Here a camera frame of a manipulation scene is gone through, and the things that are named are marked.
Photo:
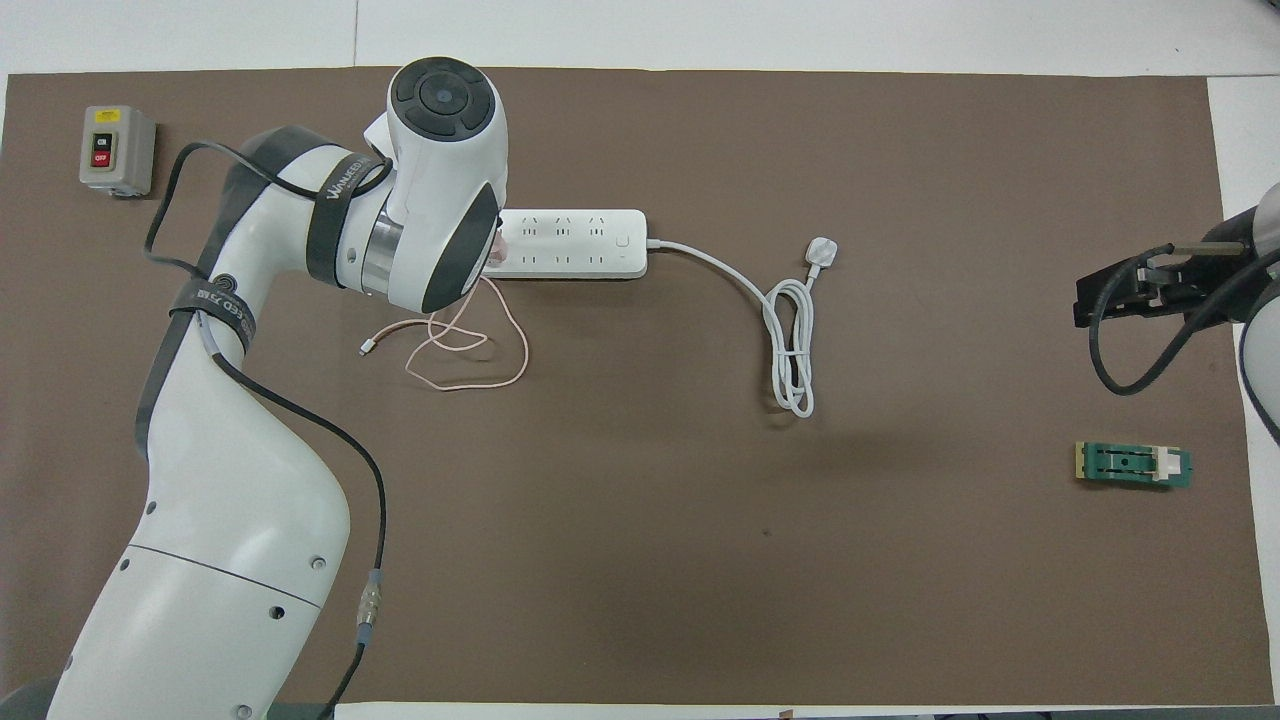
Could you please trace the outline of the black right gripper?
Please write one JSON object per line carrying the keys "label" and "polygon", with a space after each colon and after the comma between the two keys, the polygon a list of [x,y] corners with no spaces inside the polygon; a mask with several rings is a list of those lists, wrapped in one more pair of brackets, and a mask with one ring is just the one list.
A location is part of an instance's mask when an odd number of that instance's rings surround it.
{"label": "black right gripper", "polygon": [[[1103,302],[1103,318],[1123,316],[1125,306],[1142,304],[1142,284],[1152,316],[1180,313],[1189,316],[1210,301],[1233,277],[1253,260],[1249,245],[1174,245],[1147,252],[1137,270],[1120,274]],[[1114,263],[1075,281],[1074,327],[1091,325],[1108,282],[1126,266]]]}

